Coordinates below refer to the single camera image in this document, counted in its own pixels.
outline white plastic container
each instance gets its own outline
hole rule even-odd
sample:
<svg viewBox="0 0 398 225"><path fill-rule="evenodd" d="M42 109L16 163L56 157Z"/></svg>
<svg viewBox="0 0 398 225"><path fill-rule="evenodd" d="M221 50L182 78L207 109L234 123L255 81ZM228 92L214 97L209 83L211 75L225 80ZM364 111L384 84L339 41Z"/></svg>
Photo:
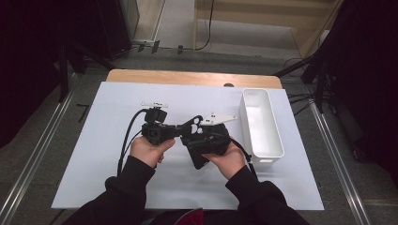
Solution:
<svg viewBox="0 0 398 225"><path fill-rule="evenodd" d="M283 157L283 145L268 91L244 89L239 109L245 150L252 155L252 161L270 166Z"/></svg>

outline metal rail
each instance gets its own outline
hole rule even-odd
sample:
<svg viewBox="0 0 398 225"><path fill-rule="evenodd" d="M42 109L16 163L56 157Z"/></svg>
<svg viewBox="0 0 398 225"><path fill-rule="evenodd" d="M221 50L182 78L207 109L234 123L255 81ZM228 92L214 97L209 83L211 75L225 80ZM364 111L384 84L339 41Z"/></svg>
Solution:
<svg viewBox="0 0 398 225"><path fill-rule="evenodd" d="M58 103L49 123L47 124L47 127L44 129L40 139L38 140L32 155L28 159L23 171L8 194L6 202L0 211L0 224L8 225L17 211L17 208L23 199L23 195L28 189L32 178L38 169L38 165L42 161L44 154L50 145L51 139L53 138L53 135L55 134L56 129L58 128L58 125L69 106L78 81L78 76L73 74L70 82L71 88L68 95L65 97L63 102Z"/></svg>
<svg viewBox="0 0 398 225"><path fill-rule="evenodd" d="M363 206L360 195L355 188L354 182L351 180L348 170L344 165L337 145L330 133L324 114L321 114L314 104L311 105L311 109L325 141L326 147L328 148L334 169L337 172L340 182L342 183L343 191L348 200L348 204L351 207L354 218L357 221L357 224L370 225L371 221Z"/></svg>

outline person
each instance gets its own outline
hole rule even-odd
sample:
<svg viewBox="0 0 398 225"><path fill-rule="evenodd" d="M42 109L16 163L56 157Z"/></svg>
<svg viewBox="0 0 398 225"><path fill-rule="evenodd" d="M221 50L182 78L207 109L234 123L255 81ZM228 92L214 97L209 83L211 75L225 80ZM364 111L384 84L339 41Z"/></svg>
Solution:
<svg viewBox="0 0 398 225"><path fill-rule="evenodd" d="M145 187L163 153L175 140L158 146L145 137L136 138L122 173L106 180L106 191L86 203L63 224L141 224L145 214ZM156 216L151 225L165 224L309 224L286 204L271 182L259 182L245 165L241 150L232 142L223 156L203 154L228 180L226 187L237 197L237 210L177 210Z"/></svg>

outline white paper sheet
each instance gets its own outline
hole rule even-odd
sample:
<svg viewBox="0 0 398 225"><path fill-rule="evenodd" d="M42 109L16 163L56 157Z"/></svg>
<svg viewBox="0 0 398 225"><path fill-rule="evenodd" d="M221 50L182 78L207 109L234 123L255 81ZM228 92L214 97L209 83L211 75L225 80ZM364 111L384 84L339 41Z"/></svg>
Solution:
<svg viewBox="0 0 398 225"><path fill-rule="evenodd" d="M195 115L211 113L239 116L243 88L193 85L103 82L87 116L82 134L65 171L52 208L79 208L104 190L104 182L116 176L117 161L131 118L143 109L141 102L167 103L165 124L179 125ZM271 167L254 164L261 181L270 180L297 210L323 210L286 93L268 89L280 131L284 156ZM141 129L137 117L130 136ZM240 119L225 124L230 135L243 142ZM148 209L237 209L237 200L224 186L226 179L208 163L195 170L179 138L164 154L164 161L149 181Z"/></svg>

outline white tag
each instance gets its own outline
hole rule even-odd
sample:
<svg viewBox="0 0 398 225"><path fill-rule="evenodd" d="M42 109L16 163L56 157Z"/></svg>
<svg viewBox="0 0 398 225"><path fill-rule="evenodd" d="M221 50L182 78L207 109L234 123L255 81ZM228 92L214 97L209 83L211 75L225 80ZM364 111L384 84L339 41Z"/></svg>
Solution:
<svg viewBox="0 0 398 225"><path fill-rule="evenodd" d="M167 104L159 103L159 102L141 102L142 106L149 106L149 107L157 107L157 108L168 108Z"/></svg>
<svg viewBox="0 0 398 225"><path fill-rule="evenodd" d="M208 118L204 119L200 123L200 125L201 126L215 126L215 125L222 124L222 123L236 120L236 119L237 119L237 117L235 115L213 113Z"/></svg>

